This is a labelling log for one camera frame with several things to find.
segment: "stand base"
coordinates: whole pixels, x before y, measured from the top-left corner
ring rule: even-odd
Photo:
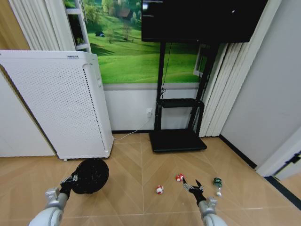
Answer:
[[[206,149],[207,146],[190,129],[163,129],[150,132],[154,152],[182,152]]]

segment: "black cable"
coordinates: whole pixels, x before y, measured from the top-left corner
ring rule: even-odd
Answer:
[[[170,47],[169,47],[169,53],[168,53],[168,60],[167,60],[167,64],[166,64],[166,69],[165,69],[165,75],[164,75],[164,81],[162,84],[162,88],[161,88],[161,97],[163,99],[163,94],[166,92],[166,89],[164,88],[164,84],[165,84],[165,79],[166,79],[166,74],[167,74],[167,68],[168,68],[168,63],[169,63],[169,57],[170,57],[170,50],[171,50],[171,46],[173,45],[173,43],[170,43]]]

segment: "white air purifier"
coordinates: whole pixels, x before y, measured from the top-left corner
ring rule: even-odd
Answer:
[[[95,54],[0,50],[0,64],[60,159],[109,157],[114,138]]]

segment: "black tv screen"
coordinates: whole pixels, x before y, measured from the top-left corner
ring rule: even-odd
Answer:
[[[248,42],[268,0],[142,0],[142,41]]]

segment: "small toy figure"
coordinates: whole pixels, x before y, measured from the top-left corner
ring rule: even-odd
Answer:
[[[175,176],[175,179],[176,179],[177,182],[181,182],[181,181],[183,181],[184,177],[185,176],[182,173],[180,173],[177,176]]]
[[[161,185],[158,185],[156,192],[157,192],[157,194],[162,194],[163,190],[164,190],[164,187]]]

